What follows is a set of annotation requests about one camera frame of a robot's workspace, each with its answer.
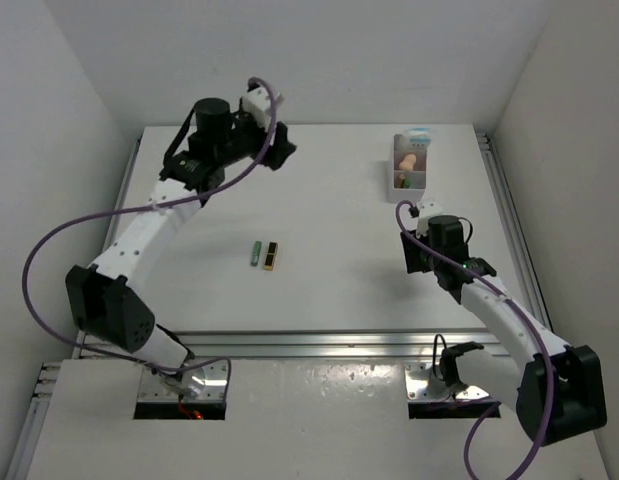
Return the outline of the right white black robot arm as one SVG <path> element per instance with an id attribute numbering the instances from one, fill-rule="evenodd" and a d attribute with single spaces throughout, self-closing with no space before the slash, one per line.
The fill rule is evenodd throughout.
<path id="1" fill-rule="evenodd" d="M 572 346 L 526 311 L 486 260 L 470 256 L 458 217 L 434 215 L 419 224 L 423 232 L 400 232 L 407 271 L 433 273 L 514 362 L 498 365 L 483 345 L 461 343 L 440 354 L 441 382 L 450 390 L 471 385 L 488 392 L 514 410 L 526 435 L 542 445 L 604 427 L 602 368 L 593 349 Z"/>

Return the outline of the beige makeup sponge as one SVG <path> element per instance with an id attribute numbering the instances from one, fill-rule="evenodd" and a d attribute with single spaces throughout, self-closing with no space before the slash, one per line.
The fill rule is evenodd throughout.
<path id="1" fill-rule="evenodd" d="M 414 171 L 416 169 L 417 156 L 413 153 L 406 154 L 399 162 L 397 169 L 404 172 Z"/>

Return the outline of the clear cotton pad pouch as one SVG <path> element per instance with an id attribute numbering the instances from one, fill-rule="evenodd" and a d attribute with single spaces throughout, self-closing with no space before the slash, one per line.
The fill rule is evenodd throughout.
<path id="1" fill-rule="evenodd" d="M 431 142 L 428 128 L 412 127 L 396 135 L 394 146 L 397 150 L 427 150 Z"/>

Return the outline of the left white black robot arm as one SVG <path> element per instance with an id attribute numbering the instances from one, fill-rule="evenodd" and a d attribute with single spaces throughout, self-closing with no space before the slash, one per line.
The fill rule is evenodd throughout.
<path id="1" fill-rule="evenodd" d="M 251 158 L 279 169 L 296 147 L 276 118 L 283 98 L 257 87 L 240 99 L 197 101 L 164 154 L 145 209 L 87 267 L 74 266 L 65 285 L 79 330 L 166 372 L 179 374 L 192 352 L 159 325 L 139 292 L 178 231 L 225 185 L 228 166 Z"/>

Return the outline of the rose gold lipstick tube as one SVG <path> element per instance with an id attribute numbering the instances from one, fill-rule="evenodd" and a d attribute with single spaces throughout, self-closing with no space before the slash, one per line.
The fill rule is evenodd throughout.
<path id="1" fill-rule="evenodd" d="M 398 187 L 398 188 L 400 188 L 400 189 L 404 189 L 404 188 L 402 187 L 402 184 L 403 184 L 403 181 L 404 181 L 406 178 L 408 178 L 408 177 L 407 177 L 405 174 L 399 174 L 399 175 L 398 175 L 398 177 L 397 177 L 397 180 L 398 180 L 398 182 L 397 182 L 397 187 Z"/>

